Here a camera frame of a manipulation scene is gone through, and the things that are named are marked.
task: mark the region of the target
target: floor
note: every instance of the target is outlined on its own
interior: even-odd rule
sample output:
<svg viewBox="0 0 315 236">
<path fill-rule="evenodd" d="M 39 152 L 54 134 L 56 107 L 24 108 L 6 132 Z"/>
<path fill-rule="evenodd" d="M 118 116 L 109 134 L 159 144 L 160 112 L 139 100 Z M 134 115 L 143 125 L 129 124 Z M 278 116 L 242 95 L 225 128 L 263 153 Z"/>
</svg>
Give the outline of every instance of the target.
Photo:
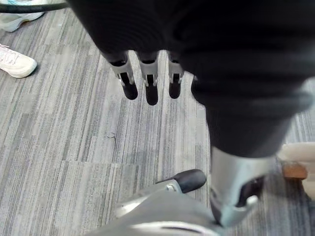
<svg viewBox="0 0 315 236">
<path fill-rule="evenodd" d="M 46 13 L 0 43 L 34 58 L 26 79 L 0 71 L 0 235 L 80 236 L 113 219 L 115 203 L 177 172 L 209 175 L 205 111 L 190 92 L 168 95 L 166 53 L 159 56 L 159 102 L 129 101 L 73 13 Z M 306 84 L 315 91 L 314 81 Z M 286 142 L 314 141 L 315 108 L 298 115 Z M 209 182 L 191 194 L 209 206 Z M 315 206 L 297 182 L 275 171 L 262 202 L 227 235 L 315 232 Z"/>
</svg>

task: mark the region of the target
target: white sneaker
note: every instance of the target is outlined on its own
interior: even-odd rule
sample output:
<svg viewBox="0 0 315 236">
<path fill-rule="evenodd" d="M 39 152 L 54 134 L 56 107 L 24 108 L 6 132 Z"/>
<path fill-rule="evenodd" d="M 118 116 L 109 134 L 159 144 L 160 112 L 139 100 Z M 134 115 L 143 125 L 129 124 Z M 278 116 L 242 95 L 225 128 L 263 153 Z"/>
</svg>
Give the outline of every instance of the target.
<svg viewBox="0 0 315 236">
<path fill-rule="evenodd" d="M 0 3 L 12 5 L 41 5 L 46 4 L 47 0 L 32 0 L 32 1 L 16 1 L 16 0 L 0 0 Z M 0 14 L 0 28 L 13 32 L 17 30 L 25 21 L 33 21 L 42 16 L 44 12 L 29 13 L 29 14 Z"/>
<path fill-rule="evenodd" d="M 27 77 L 35 70 L 36 66 L 37 63 L 33 58 L 0 44 L 0 69 L 9 75 L 15 78 Z"/>
</svg>

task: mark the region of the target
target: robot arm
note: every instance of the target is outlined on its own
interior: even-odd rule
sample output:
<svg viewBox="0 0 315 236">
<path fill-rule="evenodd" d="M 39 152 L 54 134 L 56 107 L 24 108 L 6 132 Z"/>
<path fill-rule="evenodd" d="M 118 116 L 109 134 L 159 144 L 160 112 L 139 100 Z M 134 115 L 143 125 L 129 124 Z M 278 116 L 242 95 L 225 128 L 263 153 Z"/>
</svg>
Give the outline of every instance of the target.
<svg viewBox="0 0 315 236">
<path fill-rule="evenodd" d="M 301 85 L 315 74 L 315 5 L 274 0 L 67 2 L 105 57 L 166 49 L 176 55 L 172 63 L 195 75 L 191 90 L 206 108 L 212 147 L 213 214 L 223 226 L 240 222 L 257 203 L 290 119 L 312 103 Z M 150 74 L 156 85 L 156 67 L 146 65 L 155 59 L 139 59 L 145 85 Z M 179 72 L 170 78 L 172 88 L 182 74 L 174 71 Z M 147 100 L 154 105 L 157 93 L 150 102 L 150 91 Z M 178 97 L 178 86 L 170 95 Z"/>
</svg>

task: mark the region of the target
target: silver metal joint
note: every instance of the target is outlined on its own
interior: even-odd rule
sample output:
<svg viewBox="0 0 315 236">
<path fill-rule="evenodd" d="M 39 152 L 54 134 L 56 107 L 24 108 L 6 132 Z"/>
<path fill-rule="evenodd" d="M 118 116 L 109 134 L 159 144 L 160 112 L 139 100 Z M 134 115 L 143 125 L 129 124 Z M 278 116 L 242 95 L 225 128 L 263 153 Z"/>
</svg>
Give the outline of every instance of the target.
<svg viewBox="0 0 315 236">
<path fill-rule="evenodd" d="M 268 174 L 273 169 L 273 163 L 272 156 L 239 157 L 213 147 L 210 202 L 213 215 L 222 226 L 239 223 L 257 205 L 259 196 L 254 192 L 241 196 L 242 188 Z"/>
</svg>

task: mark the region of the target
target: black cable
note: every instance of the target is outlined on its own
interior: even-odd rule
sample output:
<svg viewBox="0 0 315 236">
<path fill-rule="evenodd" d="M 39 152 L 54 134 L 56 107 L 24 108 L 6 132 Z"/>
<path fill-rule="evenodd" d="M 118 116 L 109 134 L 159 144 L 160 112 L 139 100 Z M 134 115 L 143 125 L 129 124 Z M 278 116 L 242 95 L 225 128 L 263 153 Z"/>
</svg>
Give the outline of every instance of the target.
<svg viewBox="0 0 315 236">
<path fill-rule="evenodd" d="M 10 5 L 10 4 L 0 4 L 0 13 L 36 13 L 43 11 L 55 11 L 63 8 L 69 7 L 68 3 L 55 3 L 55 4 L 43 4 L 43 5 Z"/>
</svg>

